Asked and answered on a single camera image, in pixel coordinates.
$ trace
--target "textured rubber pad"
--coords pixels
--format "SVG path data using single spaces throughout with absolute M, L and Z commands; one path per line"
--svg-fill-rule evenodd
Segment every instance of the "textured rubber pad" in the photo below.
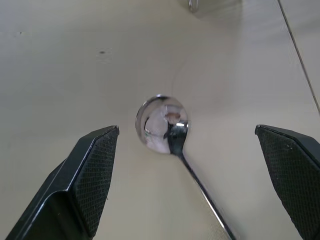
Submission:
M 73 185 L 75 202 L 88 235 L 96 235 L 108 196 L 118 134 L 106 134 L 96 140 Z
M 273 187 L 304 240 L 320 239 L 320 144 L 309 136 L 258 126 L 264 159 Z

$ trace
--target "spoon handle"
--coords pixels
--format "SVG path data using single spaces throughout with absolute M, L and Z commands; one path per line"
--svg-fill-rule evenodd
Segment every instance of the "spoon handle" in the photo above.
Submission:
M 180 158 L 180 160 L 183 162 L 183 164 L 185 165 L 186 169 L 188 169 L 189 173 L 191 174 L 191 176 L 193 177 L 193 179 L 196 181 L 196 183 L 198 184 L 198 186 L 201 189 L 201 193 L 204 196 L 205 200 L 207 201 L 207 203 L 209 204 L 211 210 L 213 211 L 215 217 L 217 218 L 217 220 L 219 221 L 221 227 L 225 230 L 226 234 L 228 235 L 228 237 L 231 240 L 236 240 L 236 237 L 234 236 L 234 234 L 232 233 L 232 231 L 230 230 L 230 228 L 228 227 L 227 223 L 225 222 L 225 220 L 223 219 L 222 215 L 220 214 L 218 208 L 216 207 L 214 201 L 211 199 L 210 195 L 208 194 L 206 188 L 203 186 L 203 184 L 201 183 L 201 181 L 199 180 L 199 178 L 197 177 L 197 175 L 195 174 L 195 172 L 193 171 L 193 169 L 191 168 L 191 166 L 189 165 L 189 163 L 187 162 L 185 156 L 183 153 L 179 154 L 178 157 Z

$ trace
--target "metal spoon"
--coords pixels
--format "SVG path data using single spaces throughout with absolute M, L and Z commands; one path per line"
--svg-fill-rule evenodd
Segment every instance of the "metal spoon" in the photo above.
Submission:
M 162 154 L 177 156 L 199 185 L 201 193 L 209 204 L 227 236 L 235 236 L 219 213 L 214 201 L 187 162 L 183 148 L 188 133 L 186 110 L 173 97 L 157 95 L 147 100 L 139 109 L 135 119 L 135 129 L 140 140 L 150 149 Z
M 199 7 L 199 0 L 188 0 L 189 9 L 192 13 L 198 11 Z

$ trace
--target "metal object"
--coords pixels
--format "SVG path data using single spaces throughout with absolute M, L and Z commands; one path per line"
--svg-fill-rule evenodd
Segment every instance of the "metal object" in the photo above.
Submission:
M 199 0 L 188 0 L 189 9 L 192 13 L 195 13 L 199 7 Z
M 187 113 L 182 104 L 173 97 L 163 95 L 157 95 L 146 101 L 139 109 L 135 119 L 136 132 L 148 148 L 158 153 L 175 155 L 183 162 L 200 187 L 220 225 L 228 237 L 235 240 L 235 236 L 219 213 L 214 201 L 184 156 L 183 148 L 188 127 Z

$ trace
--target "white table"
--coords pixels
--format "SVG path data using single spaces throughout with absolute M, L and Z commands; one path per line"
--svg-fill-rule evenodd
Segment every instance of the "white table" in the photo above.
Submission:
M 171 0 L 1 4 L 1 238 L 79 137 L 116 124 L 95 239 L 212 239 L 217 222 L 182 164 L 136 136 L 140 105 L 164 94 L 185 106 L 186 153 L 239 239 L 301 239 L 254 135 L 268 124 L 320 140 L 276 0 L 215 0 L 196 15 Z
M 320 101 L 320 1 L 282 0 L 296 45 L 300 51 L 317 102 Z

